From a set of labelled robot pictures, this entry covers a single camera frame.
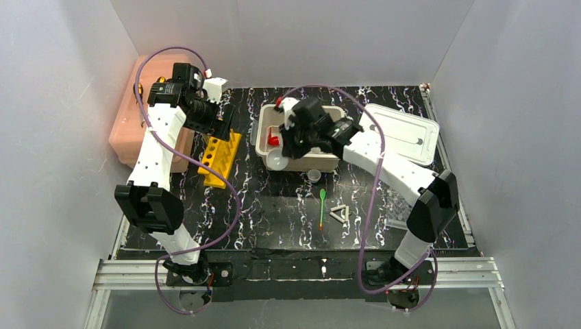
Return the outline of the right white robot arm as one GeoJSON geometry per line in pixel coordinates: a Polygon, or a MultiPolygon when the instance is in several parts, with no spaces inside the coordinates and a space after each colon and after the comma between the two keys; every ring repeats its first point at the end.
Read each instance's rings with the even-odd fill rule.
{"type": "Polygon", "coordinates": [[[412,210],[407,233],[391,263],[401,271],[411,269],[427,254],[459,211],[456,176],[449,170],[436,173],[389,149],[387,109],[368,104],[359,122],[333,119],[314,97],[277,100],[275,110],[284,116],[280,125],[282,155],[293,160],[311,149],[333,154],[369,173],[399,193],[412,210]]]}

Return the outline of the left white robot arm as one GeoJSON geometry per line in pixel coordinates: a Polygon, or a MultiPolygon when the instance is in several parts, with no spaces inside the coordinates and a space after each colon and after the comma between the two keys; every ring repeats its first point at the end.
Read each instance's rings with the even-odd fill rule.
{"type": "Polygon", "coordinates": [[[232,113],[218,116],[227,80],[209,71],[176,62],[170,78],[158,78],[146,99],[137,97],[146,124],[136,164],[128,180],[116,186],[114,198],[130,224],[155,238],[169,254],[163,265],[170,272],[204,282],[207,258],[183,224],[184,205],[171,192],[171,165],[180,131],[195,132],[232,143],[232,113]]]}

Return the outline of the beige plastic bin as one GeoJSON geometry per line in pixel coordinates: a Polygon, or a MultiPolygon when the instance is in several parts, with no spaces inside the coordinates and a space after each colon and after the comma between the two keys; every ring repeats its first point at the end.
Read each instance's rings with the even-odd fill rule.
{"type": "MultiPolygon", "coordinates": [[[[284,115],[276,112],[273,104],[267,104],[261,107],[258,122],[253,127],[256,132],[256,145],[254,147],[256,154],[262,159],[266,166],[266,156],[272,150],[281,147],[269,147],[267,145],[267,129],[271,126],[283,124],[284,115]]],[[[332,154],[325,154],[318,149],[314,149],[306,154],[303,158],[288,161],[288,166],[284,171],[307,172],[311,169],[317,169],[320,172],[330,173],[337,168],[339,158],[332,154]]]]}

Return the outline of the white ceramic evaporating dish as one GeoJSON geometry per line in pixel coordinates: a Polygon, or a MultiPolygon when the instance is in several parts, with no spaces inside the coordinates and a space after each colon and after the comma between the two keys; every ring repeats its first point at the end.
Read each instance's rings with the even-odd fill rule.
{"type": "Polygon", "coordinates": [[[281,148],[272,149],[266,156],[266,166],[272,171],[283,171],[288,166],[288,161],[281,148]]]}

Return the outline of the yellow test tube rack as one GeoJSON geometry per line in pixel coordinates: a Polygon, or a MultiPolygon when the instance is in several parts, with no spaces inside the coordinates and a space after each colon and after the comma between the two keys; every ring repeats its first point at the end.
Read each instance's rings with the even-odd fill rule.
{"type": "MultiPolygon", "coordinates": [[[[234,130],[230,130],[229,141],[210,137],[203,153],[201,163],[216,171],[224,179],[228,180],[241,139],[242,134],[235,132],[234,130]]],[[[207,169],[199,167],[197,173],[203,176],[204,186],[222,189],[226,188],[226,183],[207,169]]]]}

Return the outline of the white bin lid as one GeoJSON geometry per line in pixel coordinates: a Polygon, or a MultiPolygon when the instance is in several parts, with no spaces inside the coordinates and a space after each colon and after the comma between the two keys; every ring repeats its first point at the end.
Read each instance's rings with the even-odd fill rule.
{"type": "Polygon", "coordinates": [[[370,103],[372,114],[385,135],[386,146],[425,167],[434,162],[440,127],[436,121],[370,103]]]}

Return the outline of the small white crucible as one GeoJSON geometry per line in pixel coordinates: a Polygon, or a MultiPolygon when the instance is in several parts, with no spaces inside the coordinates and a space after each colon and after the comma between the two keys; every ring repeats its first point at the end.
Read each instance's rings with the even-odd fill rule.
{"type": "Polygon", "coordinates": [[[317,169],[311,169],[307,172],[307,178],[311,183],[317,183],[321,179],[321,172],[317,169]]]}

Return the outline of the white clay triangle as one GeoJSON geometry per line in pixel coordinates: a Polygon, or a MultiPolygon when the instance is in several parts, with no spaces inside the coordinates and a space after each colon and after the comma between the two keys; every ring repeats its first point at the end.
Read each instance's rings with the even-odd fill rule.
{"type": "Polygon", "coordinates": [[[345,224],[349,221],[350,210],[347,205],[340,205],[331,208],[330,216],[341,224],[345,224]]]}

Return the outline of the red capped wash bottle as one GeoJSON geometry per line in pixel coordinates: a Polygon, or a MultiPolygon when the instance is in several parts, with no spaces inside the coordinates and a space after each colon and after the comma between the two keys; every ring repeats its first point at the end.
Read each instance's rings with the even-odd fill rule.
{"type": "Polygon", "coordinates": [[[281,147],[282,135],[278,126],[271,126],[267,129],[267,145],[269,147],[281,147]]]}

